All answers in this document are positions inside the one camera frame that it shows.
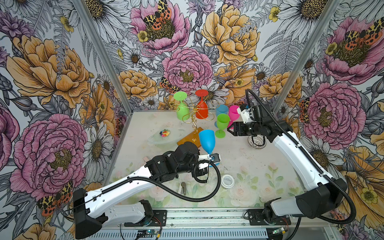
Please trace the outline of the magenta wine glass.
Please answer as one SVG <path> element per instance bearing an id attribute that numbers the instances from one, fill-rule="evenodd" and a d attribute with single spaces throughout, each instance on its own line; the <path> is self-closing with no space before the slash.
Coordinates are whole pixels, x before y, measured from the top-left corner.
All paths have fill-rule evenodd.
<path id="1" fill-rule="evenodd" d="M 239 108 L 240 107 L 237 105 L 233 105 L 229 107 L 228 115 L 230 117 L 230 122 L 228 127 L 230 127 L 232 123 L 235 122 L 240 117 L 240 114 L 238 113 Z"/>

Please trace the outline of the cyan wine glass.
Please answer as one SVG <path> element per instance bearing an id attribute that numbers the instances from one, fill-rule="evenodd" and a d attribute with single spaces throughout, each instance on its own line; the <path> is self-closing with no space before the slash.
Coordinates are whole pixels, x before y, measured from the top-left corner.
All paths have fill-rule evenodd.
<path id="1" fill-rule="evenodd" d="M 216 146 L 216 137 L 213 130 L 203 130 L 199 133 L 201 147 L 207 154 L 213 154 Z"/>

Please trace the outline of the light blue wine glass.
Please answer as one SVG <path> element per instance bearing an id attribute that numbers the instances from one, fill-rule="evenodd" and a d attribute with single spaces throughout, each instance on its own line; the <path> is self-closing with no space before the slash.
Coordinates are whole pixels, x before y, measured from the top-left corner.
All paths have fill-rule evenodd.
<path id="1" fill-rule="evenodd" d="M 216 117 L 218 117 L 220 114 L 228 114 L 229 112 L 229 108 L 227 105 L 219 105 L 217 108 L 216 108 Z"/>

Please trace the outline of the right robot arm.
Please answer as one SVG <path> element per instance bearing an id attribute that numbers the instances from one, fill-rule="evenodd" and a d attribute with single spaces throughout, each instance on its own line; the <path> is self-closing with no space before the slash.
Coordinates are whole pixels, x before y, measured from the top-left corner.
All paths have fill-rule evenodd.
<path id="1" fill-rule="evenodd" d="M 242 121 L 234 122 L 228 132 L 235 137 L 262 137 L 270 142 L 294 168 L 305 192 L 286 199 L 275 199 L 264 205 L 263 217 L 267 223 L 285 216 L 321 219 L 328 223 L 347 225 L 357 216 L 356 206 L 347 194 L 347 183 L 335 179 L 326 171 L 299 141 L 293 129 L 284 121 L 278 121 L 271 113 L 268 104 L 250 89 L 246 90 L 247 104 L 238 111 Z M 350 207 L 349 216 L 344 220 L 334 220 L 325 214 L 338 208 L 342 201 Z"/>

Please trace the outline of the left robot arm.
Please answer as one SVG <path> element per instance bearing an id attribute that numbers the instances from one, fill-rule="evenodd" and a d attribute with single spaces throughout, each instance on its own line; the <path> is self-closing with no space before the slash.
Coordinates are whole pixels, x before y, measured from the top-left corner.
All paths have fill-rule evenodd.
<path id="1" fill-rule="evenodd" d="M 152 187 L 159 187 L 181 200 L 200 203 L 205 202 L 219 191 L 221 174 L 217 163 L 221 161 L 219 154 L 201 155 L 198 147 L 186 142 L 175 151 L 168 151 L 155 156 L 137 171 L 102 188 L 86 191 L 79 189 L 73 193 L 73 214 L 75 239 L 82 240 L 97 233 L 102 227 L 132 223 L 144 226 L 154 217 L 153 209 L 146 200 L 133 204 L 126 211 L 116 210 L 115 206 Z M 203 183 L 200 176 L 208 175 L 209 168 L 217 174 L 217 185 L 213 192 L 201 198 L 187 197 L 165 186 L 165 182 L 176 179 L 179 174 L 190 173 L 195 181 Z"/>

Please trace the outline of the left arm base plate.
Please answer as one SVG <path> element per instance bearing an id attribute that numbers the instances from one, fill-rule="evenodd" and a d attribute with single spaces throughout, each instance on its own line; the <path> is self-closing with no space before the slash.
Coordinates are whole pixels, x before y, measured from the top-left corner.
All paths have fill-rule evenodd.
<path id="1" fill-rule="evenodd" d="M 124 227 L 165 227 L 167 223 L 167 210 L 153 210 L 153 216 L 151 218 L 145 217 L 140 222 L 124 223 Z"/>

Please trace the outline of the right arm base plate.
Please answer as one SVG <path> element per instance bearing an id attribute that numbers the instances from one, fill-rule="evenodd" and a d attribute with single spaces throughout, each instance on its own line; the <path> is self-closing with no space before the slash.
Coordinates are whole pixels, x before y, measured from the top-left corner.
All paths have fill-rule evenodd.
<path id="1" fill-rule="evenodd" d="M 262 209 L 248 209 L 243 218 L 249 221 L 251 226 L 290 226 L 292 224 L 289 216 L 267 220 Z"/>

